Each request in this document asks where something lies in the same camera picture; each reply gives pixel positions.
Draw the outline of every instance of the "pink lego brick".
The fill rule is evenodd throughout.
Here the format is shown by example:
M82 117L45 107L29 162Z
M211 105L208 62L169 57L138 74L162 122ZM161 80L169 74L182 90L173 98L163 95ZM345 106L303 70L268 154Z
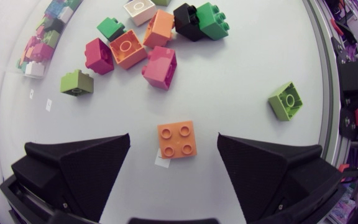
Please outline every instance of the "pink lego brick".
M87 43L85 57L85 66L100 75L114 70L110 48L99 38Z
M55 49L45 43L36 44L31 53L31 59L36 62L44 62L50 60Z
M36 44L41 43L41 40L37 39L36 36L30 37L29 41L27 41L27 45L24 50L28 50L30 47L34 47Z
M43 39L45 35L44 26L40 26L37 29L36 35L38 38Z
M143 66L143 77L154 87L168 90L177 68L177 57L173 49L156 46L149 52L149 62Z

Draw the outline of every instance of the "lego duplo brick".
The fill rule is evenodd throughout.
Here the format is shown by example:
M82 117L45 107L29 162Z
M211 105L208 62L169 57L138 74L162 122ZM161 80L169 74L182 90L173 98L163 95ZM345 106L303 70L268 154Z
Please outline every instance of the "lego duplo brick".
M125 26L118 22L116 18L105 18L97 28L110 42L126 32L126 30L124 30Z
M191 41L197 41L206 37L200 30L200 20L196 15L197 8L184 3L173 11L175 17L175 30L177 33L187 37Z
M149 62L143 66L143 77L150 85L168 90L177 67L177 58L173 49L156 46L148 55Z
M301 98L292 82L276 90L268 99L280 121L290 121L303 106Z
M147 57L146 50L133 30L129 30L111 42L110 49L117 64L123 69L131 68Z
M173 15L159 9L146 28L143 44L148 47L165 46L168 40L172 40L173 26Z
M198 24L200 30L209 38L219 40L229 35L227 32L230 27L224 20L226 16L223 12L219 12L219 8L207 2L197 8L196 15L200 20Z
M157 126L157 131L163 159L197 155L192 121L161 124Z
M67 73L60 81L60 92L71 96L93 93L93 78L81 70Z

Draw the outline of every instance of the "orange lego brick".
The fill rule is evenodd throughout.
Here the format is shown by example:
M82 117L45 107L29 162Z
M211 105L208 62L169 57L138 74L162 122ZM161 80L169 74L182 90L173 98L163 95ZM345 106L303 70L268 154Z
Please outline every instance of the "orange lego brick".
M147 25L143 45L148 47L165 46L168 40L172 40L171 30L174 28L174 16L159 9Z
M147 52L139 42L134 30L129 30L110 43L110 49L117 64L123 69L131 68L147 57Z
M193 122L184 121L157 126L162 159L197 155Z

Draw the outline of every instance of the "olive green lego brick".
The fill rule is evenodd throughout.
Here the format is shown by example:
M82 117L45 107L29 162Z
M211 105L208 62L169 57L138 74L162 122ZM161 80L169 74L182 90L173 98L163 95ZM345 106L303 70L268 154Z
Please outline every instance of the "olive green lego brick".
M158 6L168 6L171 0L152 0Z
M82 0L67 0L66 5L75 11L81 4Z
M42 39L43 43L46 43L51 48L56 48L57 42L59 41L60 34L55 30L51 30L45 33L44 38Z
M93 78L81 70L67 73L60 82L60 92L72 96L93 93Z
M116 18L105 18L105 20L102 21L97 28L110 42L127 32L124 30L124 24L118 23Z
M280 121L290 121L303 106L301 98L292 82L281 86L270 96L268 102Z
M49 21L48 17L44 17L42 18L42 20L37 24L37 27L35 28L35 30L37 30L40 26L46 24Z
M209 38L219 40L229 35L227 32L230 29L229 24L224 21L226 16L223 12L219 12L217 6L207 2L197 8L196 15L200 20L198 24L200 30Z

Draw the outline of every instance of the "pile of lego bricks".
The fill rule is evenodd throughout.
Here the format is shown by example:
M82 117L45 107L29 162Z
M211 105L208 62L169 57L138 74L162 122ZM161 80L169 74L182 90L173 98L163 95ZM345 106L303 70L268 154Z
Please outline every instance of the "pile of lego bricks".
M16 67L31 78L43 78L45 67L52 59L64 27L82 0L52 0L44 17L16 63Z

